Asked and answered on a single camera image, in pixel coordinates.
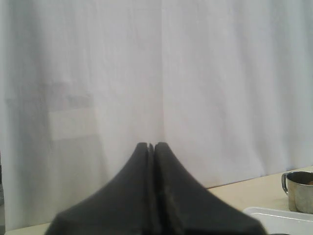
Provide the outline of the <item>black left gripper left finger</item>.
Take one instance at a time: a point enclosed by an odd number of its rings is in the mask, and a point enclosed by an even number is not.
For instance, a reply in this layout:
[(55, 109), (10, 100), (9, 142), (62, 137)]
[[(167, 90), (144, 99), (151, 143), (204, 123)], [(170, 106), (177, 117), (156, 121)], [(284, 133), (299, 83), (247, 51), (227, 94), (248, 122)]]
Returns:
[(153, 146), (138, 143), (133, 154), (104, 187), (58, 213), (47, 235), (155, 235), (157, 202)]

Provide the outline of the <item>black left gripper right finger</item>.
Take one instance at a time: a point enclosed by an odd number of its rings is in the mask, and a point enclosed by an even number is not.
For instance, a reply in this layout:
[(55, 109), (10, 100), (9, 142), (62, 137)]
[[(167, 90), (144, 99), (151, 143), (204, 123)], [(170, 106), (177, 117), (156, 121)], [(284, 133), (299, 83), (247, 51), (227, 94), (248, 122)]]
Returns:
[(154, 150), (154, 181), (163, 235), (265, 235), (259, 221), (210, 193), (169, 145)]

